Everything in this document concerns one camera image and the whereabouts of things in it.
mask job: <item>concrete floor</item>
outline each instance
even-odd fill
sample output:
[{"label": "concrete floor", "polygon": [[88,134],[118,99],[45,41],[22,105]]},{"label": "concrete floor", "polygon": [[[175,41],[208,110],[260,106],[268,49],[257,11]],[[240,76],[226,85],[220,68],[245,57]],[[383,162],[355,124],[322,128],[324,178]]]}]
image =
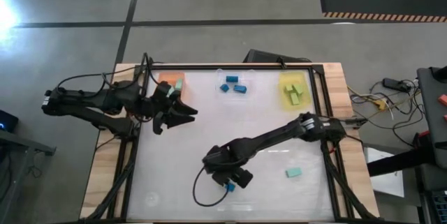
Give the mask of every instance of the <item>concrete floor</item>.
[{"label": "concrete floor", "polygon": [[[16,22],[122,22],[129,3],[0,0],[0,22],[14,17]],[[138,0],[134,20],[321,17],[319,0]],[[57,146],[54,157],[36,159],[43,176],[27,178],[12,223],[78,218],[98,131],[72,117],[46,116],[40,106],[45,90],[65,77],[112,70],[122,31],[121,27],[0,30],[0,108],[20,118],[19,135]],[[241,62],[254,48],[315,62],[339,61],[348,84],[367,92],[384,77],[414,79],[417,68],[445,66],[445,38],[447,24],[132,28],[123,62],[137,62],[143,52],[164,62]],[[99,80],[87,79],[74,80],[67,87],[95,90],[98,85]],[[357,110],[374,112],[368,106]],[[396,121],[405,118],[396,117]],[[374,119],[384,126],[393,124],[387,113]],[[410,139],[424,129],[421,122],[400,133]],[[366,143],[406,148],[390,131],[369,124],[360,134]],[[381,215],[387,220],[417,220],[413,205],[419,202],[412,175],[411,170],[406,172],[405,199],[377,195]]]}]

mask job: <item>white tabletop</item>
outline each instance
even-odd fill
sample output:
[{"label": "white tabletop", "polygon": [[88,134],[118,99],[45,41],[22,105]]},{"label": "white tabletop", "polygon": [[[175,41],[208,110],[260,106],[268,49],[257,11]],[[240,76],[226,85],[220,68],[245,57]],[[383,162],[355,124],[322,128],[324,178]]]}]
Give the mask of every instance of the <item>white tabletop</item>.
[{"label": "white tabletop", "polygon": [[[309,74],[306,70],[308,86]],[[193,201],[193,181],[201,160],[213,145],[239,137],[256,137],[298,117],[314,112],[314,105],[285,111],[278,95],[281,70],[231,72],[243,77],[247,94],[222,94],[222,73],[183,70],[182,100],[198,110],[192,123],[152,132],[142,126],[133,175],[128,219],[146,221],[333,221],[320,143],[288,140],[256,154],[243,168],[254,178],[215,207]],[[160,71],[154,71],[157,78]],[[148,94],[154,91],[149,83]],[[302,175],[287,178],[285,170],[300,167]],[[225,189],[202,173],[196,195],[200,202],[217,201]]]}]

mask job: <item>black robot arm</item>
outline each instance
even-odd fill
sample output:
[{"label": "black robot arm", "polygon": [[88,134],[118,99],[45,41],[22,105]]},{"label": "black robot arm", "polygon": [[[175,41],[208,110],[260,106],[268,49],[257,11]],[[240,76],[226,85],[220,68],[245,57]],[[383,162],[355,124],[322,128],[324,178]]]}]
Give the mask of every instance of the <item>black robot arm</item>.
[{"label": "black robot arm", "polygon": [[301,114],[287,125],[253,138],[238,138],[221,147],[213,146],[202,159],[206,173],[212,174],[213,180],[224,186],[233,180],[240,187],[245,188],[253,175],[243,170],[250,158],[260,150],[279,144],[291,138],[301,138],[313,142],[330,138],[340,141],[346,132],[337,119],[321,121],[315,114]]},{"label": "black robot arm", "polygon": [[[350,124],[364,123],[364,121],[358,121],[356,119],[345,120],[346,124],[348,122]],[[291,138],[300,138],[306,142],[320,140],[326,170],[329,171],[340,185],[348,199],[356,208],[360,217],[376,220],[376,217],[369,213],[365,206],[358,200],[330,159],[328,142],[332,142],[336,147],[344,137],[346,137],[346,131],[340,120],[321,120],[320,117],[315,114],[300,114],[297,119],[289,122],[285,126],[259,135],[258,137],[238,138],[221,147],[213,146],[202,159],[203,169],[206,173],[212,174],[213,180],[221,186],[229,186],[231,180],[237,183],[241,188],[245,188],[251,179],[253,179],[253,175],[249,171],[242,169],[241,166],[245,165],[250,158],[253,158],[258,151]],[[214,204],[200,205],[211,207]]]},{"label": "black robot arm", "polygon": [[197,114],[197,110],[185,105],[180,100],[180,91],[172,91],[167,82],[160,82],[149,98],[140,95],[140,91],[141,87],[134,81],[116,82],[113,88],[96,93],[60,87],[45,92],[42,110],[52,116],[71,115],[89,121],[95,127],[107,128],[119,137],[131,134],[134,121],[130,117],[114,118],[107,114],[117,115],[123,108],[138,121],[153,119],[156,134],[161,134],[163,124],[171,128],[194,121],[190,115]]}]

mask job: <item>blue block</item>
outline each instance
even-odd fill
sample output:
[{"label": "blue block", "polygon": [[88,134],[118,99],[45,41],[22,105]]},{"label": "blue block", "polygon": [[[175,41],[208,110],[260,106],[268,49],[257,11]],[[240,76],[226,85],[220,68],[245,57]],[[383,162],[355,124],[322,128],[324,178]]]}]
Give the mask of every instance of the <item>blue block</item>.
[{"label": "blue block", "polygon": [[243,85],[235,85],[234,90],[236,92],[240,92],[240,93],[246,93],[247,92],[247,88]]},{"label": "blue block", "polygon": [[222,85],[221,85],[221,90],[222,90],[223,92],[227,92],[229,89],[230,89],[230,87],[228,87],[227,84],[222,84]]},{"label": "blue block", "polygon": [[237,82],[239,80],[238,76],[226,76],[227,82]]},{"label": "blue block", "polygon": [[235,190],[236,186],[235,186],[235,184],[228,183],[228,184],[226,184],[226,188],[228,188],[229,192],[233,192]]}]

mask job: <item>orange box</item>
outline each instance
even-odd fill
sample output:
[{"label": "orange box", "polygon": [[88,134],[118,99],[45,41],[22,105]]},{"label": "orange box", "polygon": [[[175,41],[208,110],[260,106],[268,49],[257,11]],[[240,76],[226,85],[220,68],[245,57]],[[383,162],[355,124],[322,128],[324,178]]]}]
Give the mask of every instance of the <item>orange box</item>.
[{"label": "orange box", "polygon": [[446,95],[446,94],[440,96],[440,97],[438,98],[438,100],[439,100],[439,102],[441,102],[441,104],[447,106],[447,95]]},{"label": "orange box", "polygon": [[168,84],[172,87],[175,87],[175,84],[177,83],[177,80],[183,80],[182,81],[182,89],[180,90],[181,92],[181,97],[183,97],[183,91],[184,91],[184,87],[185,87],[185,79],[184,79],[184,73],[174,73],[174,72],[162,72],[159,74],[159,82],[161,81],[167,81]]}]

